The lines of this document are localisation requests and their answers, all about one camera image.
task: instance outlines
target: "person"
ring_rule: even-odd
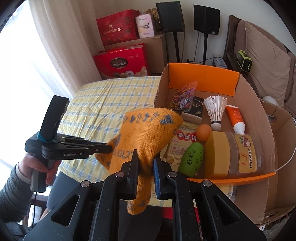
[[[47,169],[42,162],[27,153],[10,173],[5,186],[0,191],[0,218],[6,224],[16,240],[23,240],[30,227],[19,225],[30,210],[33,192],[30,190],[32,169],[46,172],[46,184],[54,181],[61,161],[56,161],[53,168]]]

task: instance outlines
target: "black speaker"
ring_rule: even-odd
[[[212,7],[193,5],[194,29],[204,34],[219,34],[220,10]]]
[[[177,2],[156,3],[163,32],[184,32],[181,4]]]

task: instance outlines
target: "black box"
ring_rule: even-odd
[[[190,111],[182,112],[184,121],[200,124],[202,121],[203,98],[194,96]]]

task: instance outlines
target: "black oval label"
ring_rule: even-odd
[[[121,69],[127,66],[128,61],[125,58],[114,58],[111,60],[110,64],[114,68]]]

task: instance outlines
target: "green object with paw prints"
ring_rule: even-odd
[[[199,142],[193,142],[185,151],[179,166],[179,173],[193,178],[202,165],[204,150]]]

